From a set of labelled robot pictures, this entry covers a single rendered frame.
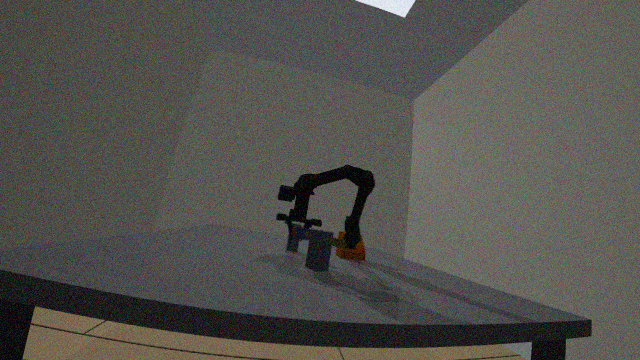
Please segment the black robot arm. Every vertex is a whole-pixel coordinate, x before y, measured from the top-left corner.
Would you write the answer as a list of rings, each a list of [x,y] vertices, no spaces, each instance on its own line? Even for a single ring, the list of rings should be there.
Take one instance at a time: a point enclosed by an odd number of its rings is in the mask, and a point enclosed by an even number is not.
[[[356,249],[356,244],[360,241],[359,221],[369,194],[375,187],[373,173],[351,165],[329,170],[319,174],[303,174],[293,187],[281,185],[278,200],[295,203],[309,204],[310,195],[314,195],[316,187],[334,181],[348,179],[358,186],[358,193],[350,217],[346,216],[345,232],[343,239],[346,240],[345,248]]]

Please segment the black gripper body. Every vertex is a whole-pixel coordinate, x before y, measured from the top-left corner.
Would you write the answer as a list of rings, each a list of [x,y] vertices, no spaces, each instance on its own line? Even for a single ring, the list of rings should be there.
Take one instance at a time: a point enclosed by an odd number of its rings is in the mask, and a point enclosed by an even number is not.
[[[291,223],[292,221],[294,221],[294,222],[305,223],[306,226],[313,225],[313,226],[321,227],[321,225],[322,225],[322,221],[321,220],[317,220],[317,219],[308,220],[308,219],[306,219],[307,210],[308,210],[308,204],[295,203],[294,211],[293,211],[293,217],[286,216],[286,214],[279,214],[278,213],[277,216],[276,216],[276,220],[279,220],[279,221],[284,221],[285,220],[285,223]],[[294,218],[298,218],[298,220],[294,219]],[[303,220],[300,220],[301,218]]]

